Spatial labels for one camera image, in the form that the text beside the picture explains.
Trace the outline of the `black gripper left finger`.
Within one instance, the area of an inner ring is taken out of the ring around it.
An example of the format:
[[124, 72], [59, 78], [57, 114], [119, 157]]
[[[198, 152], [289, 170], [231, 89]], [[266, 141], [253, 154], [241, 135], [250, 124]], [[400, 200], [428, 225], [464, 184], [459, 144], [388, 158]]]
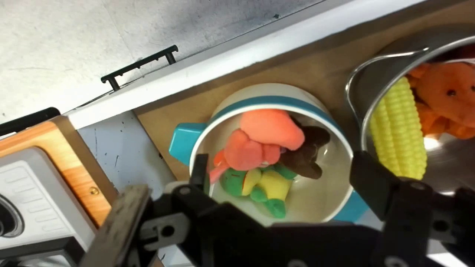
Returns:
[[194, 187], [194, 203], [200, 207], [205, 207], [208, 204], [208, 195], [204, 191], [207, 181], [207, 167], [208, 167], [208, 155], [198, 154], [194, 163], [194, 172], [191, 176], [191, 184]]

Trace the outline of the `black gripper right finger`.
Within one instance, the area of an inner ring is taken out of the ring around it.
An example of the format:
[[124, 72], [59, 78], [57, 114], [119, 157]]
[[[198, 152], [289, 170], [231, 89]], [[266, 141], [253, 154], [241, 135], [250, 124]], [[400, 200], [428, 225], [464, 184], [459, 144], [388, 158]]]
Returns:
[[366, 151], [355, 152], [351, 182], [385, 222], [372, 262], [376, 267], [433, 267], [428, 258], [433, 191], [418, 181], [397, 178]]

